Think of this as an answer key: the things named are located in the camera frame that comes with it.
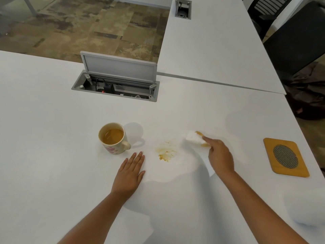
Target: coffee mug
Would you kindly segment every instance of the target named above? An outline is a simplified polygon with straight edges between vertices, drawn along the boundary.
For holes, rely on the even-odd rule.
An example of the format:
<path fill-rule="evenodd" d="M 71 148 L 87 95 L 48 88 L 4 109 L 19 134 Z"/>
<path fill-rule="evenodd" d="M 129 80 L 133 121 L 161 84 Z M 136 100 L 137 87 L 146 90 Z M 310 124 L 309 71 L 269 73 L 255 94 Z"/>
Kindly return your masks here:
<path fill-rule="evenodd" d="M 98 133 L 98 138 L 105 149 L 114 155 L 121 154 L 131 148 L 130 143 L 127 141 L 124 127 L 116 122 L 111 122 L 103 126 Z"/>

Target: white table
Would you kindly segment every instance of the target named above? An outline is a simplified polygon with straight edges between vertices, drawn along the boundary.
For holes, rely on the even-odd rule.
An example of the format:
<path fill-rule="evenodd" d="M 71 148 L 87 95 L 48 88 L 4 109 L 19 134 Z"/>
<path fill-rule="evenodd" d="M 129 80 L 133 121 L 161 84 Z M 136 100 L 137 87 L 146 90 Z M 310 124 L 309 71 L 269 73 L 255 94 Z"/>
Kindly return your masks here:
<path fill-rule="evenodd" d="M 146 174 L 106 243 L 256 243 L 220 179 L 178 145 L 187 130 L 222 138 L 262 199 L 309 243 L 323 243 L 325 229 L 296 224 L 282 201 L 287 190 L 325 186 L 282 94 L 158 76 L 158 101 L 149 102 L 71 90 L 79 63 L 3 51 L 0 62 L 0 243 L 59 241 L 135 151 L 146 155 Z M 98 140 L 113 121 L 133 145 L 117 156 Z M 296 142 L 310 177 L 272 172 L 265 137 Z M 168 140 L 178 151 L 169 163 L 155 151 Z"/>
<path fill-rule="evenodd" d="M 172 2 L 158 74 L 285 94 L 242 0 L 191 1 L 191 20 Z"/>

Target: forearm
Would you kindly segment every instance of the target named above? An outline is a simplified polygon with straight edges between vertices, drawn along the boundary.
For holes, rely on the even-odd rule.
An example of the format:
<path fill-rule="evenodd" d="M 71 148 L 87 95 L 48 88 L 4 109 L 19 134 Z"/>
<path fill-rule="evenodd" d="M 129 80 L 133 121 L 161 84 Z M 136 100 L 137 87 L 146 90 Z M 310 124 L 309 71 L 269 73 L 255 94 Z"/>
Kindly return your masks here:
<path fill-rule="evenodd" d="M 104 243 L 108 231 L 124 203 L 125 201 L 120 197 L 109 194 L 58 244 Z"/>
<path fill-rule="evenodd" d="M 259 244 L 306 244 L 236 173 L 221 177 Z"/>

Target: left hand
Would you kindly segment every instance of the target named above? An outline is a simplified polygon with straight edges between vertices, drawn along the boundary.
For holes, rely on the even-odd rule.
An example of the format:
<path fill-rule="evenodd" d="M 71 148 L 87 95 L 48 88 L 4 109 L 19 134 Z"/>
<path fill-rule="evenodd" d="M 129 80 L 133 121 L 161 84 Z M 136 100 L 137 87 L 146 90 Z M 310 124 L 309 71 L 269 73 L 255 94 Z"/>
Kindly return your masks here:
<path fill-rule="evenodd" d="M 125 159 L 122 163 L 115 180 L 113 182 L 111 194 L 121 197 L 122 200 L 127 201 L 138 188 L 145 171 L 141 171 L 145 156 L 142 151 L 136 157 L 136 153 Z"/>

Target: hand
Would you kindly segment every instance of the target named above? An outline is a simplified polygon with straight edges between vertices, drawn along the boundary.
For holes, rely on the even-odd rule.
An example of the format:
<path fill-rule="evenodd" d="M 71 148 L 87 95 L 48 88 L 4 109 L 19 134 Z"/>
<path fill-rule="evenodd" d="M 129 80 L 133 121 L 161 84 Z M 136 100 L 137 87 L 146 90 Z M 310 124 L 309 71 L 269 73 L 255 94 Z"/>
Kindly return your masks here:
<path fill-rule="evenodd" d="M 136 157 L 136 153 L 125 159 L 122 163 L 115 180 L 113 182 L 111 194 L 120 197 L 122 200 L 127 201 L 138 188 L 145 171 L 141 171 L 145 156 L 142 151 Z"/>
<path fill-rule="evenodd" d="M 219 139 L 202 137 L 209 145 L 209 161 L 216 174 L 221 177 L 224 174 L 235 172 L 234 159 L 225 144 Z"/>

